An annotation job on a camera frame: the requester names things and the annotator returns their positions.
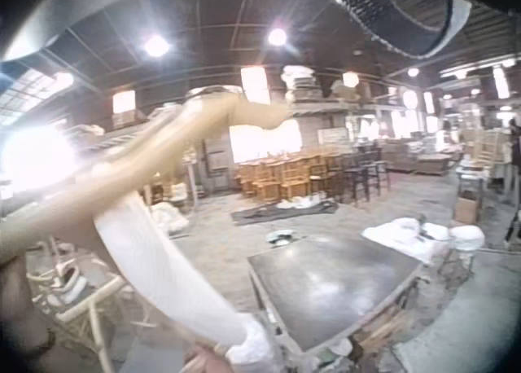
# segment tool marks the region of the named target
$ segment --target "ceiling light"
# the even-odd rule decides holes
[[[454,76],[456,76],[458,80],[463,80],[466,78],[466,70],[458,70],[454,73]]]
[[[286,31],[283,29],[274,29],[269,33],[268,42],[273,46],[284,46],[287,41]]]
[[[407,74],[409,74],[410,77],[416,77],[420,73],[420,69],[418,68],[411,68],[407,71]]]
[[[354,72],[346,72],[343,74],[342,79],[344,80],[344,85],[349,88],[354,88],[360,82],[358,75]]]
[[[505,60],[502,62],[502,65],[503,65],[505,68],[512,68],[512,67],[515,65],[515,59],[513,59],[513,58],[505,59]]]
[[[145,43],[145,50],[150,56],[157,58],[165,55],[170,50],[170,45],[162,37],[155,35]]]
[[[418,96],[413,90],[407,90],[403,94],[404,105],[409,110],[414,110],[418,106]]]

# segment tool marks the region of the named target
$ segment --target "concrete floor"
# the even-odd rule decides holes
[[[259,206],[241,195],[227,195],[203,200],[189,236],[174,243],[201,271],[207,280],[236,309],[257,309],[247,272],[246,258],[271,249],[265,236],[272,231],[292,229],[298,237],[333,235],[358,239],[367,227],[377,226],[398,217],[427,215],[429,222],[448,225],[452,217],[457,180],[444,177],[392,175],[392,189],[356,208],[341,204],[335,214],[318,214],[235,226],[230,214]]]
[[[196,219],[192,220],[188,236],[173,242],[237,310],[252,312],[257,310],[257,306],[246,258],[271,249],[265,242],[269,232],[293,229],[302,238],[335,235],[349,239],[366,227],[397,217],[417,217],[420,213],[424,213],[429,222],[448,225],[456,200],[456,187],[457,180],[453,175],[393,174],[390,192],[384,192],[368,204],[360,203],[358,208],[341,204],[335,214],[295,217],[249,226],[235,226],[230,213],[259,204],[240,195],[208,198],[203,200]],[[517,323],[521,256],[478,254],[475,276],[462,286],[455,282],[446,287],[435,269],[429,269],[427,273],[432,282],[421,290],[413,310],[415,325],[399,339],[404,343],[397,346],[412,367],[409,373],[483,371],[506,350]],[[129,342],[132,352],[127,362],[131,363],[125,364],[122,371],[146,369],[159,373],[164,367],[158,365],[161,358],[150,360],[149,357],[159,351],[164,355],[165,350],[168,354],[168,347],[175,354],[175,363],[170,361],[168,365],[171,369],[179,366],[181,349],[178,344],[175,346],[175,341],[158,340],[157,336],[145,338],[139,341],[142,347]],[[125,350],[120,351],[122,357],[128,352]],[[150,361],[142,365],[141,362],[145,362],[143,356],[149,356],[145,359]]]
[[[521,310],[521,256],[480,252],[475,276],[441,316],[397,345],[409,373],[491,371],[512,344]]]

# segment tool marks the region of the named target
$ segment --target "bar stool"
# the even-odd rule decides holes
[[[358,206],[358,192],[363,190],[366,195],[366,201],[370,201],[369,182],[367,177],[367,168],[351,167],[344,170],[345,188],[351,191],[351,199]]]
[[[374,187],[378,192],[378,196],[382,195],[382,188],[380,187],[380,174],[378,171],[378,165],[376,163],[369,163],[361,165],[360,168],[366,169],[367,175],[367,186],[369,188]]]
[[[384,182],[387,183],[387,190],[391,190],[391,179],[389,177],[389,168],[387,161],[375,161],[374,163],[376,165],[376,170],[378,171],[379,181],[380,185],[382,185]]]

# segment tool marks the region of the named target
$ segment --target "workbench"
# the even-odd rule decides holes
[[[248,258],[259,306],[268,308],[290,353],[309,356],[352,335],[410,287],[412,257],[356,239],[312,237]]]

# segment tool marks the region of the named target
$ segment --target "white cloth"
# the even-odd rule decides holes
[[[218,344],[244,342],[238,314],[161,233],[137,193],[99,214],[94,224],[121,273],[155,307]]]
[[[179,210],[167,202],[159,202],[151,207],[152,217],[157,226],[166,235],[176,233],[189,224]]]
[[[361,234],[366,239],[429,264],[432,257],[448,245],[449,230],[430,223],[426,223],[423,229],[433,239],[419,236],[419,222],[414,218],[397,218],[387,224],[367,228]]]

